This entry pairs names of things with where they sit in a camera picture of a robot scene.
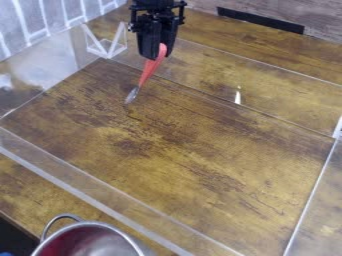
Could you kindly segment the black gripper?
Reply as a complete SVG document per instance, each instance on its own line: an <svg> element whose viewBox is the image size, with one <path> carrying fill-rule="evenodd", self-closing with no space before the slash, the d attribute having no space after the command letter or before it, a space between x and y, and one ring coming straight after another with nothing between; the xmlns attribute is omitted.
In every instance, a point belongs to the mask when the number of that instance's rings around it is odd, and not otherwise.
<svg viewBox="0 0 342 256"><path fill-rule="evenodd" d="M139 54L155 60L160 41L169 56L177 35L177 27L184 24L184 0L132 0L128 30L136 32Z"/></svg>

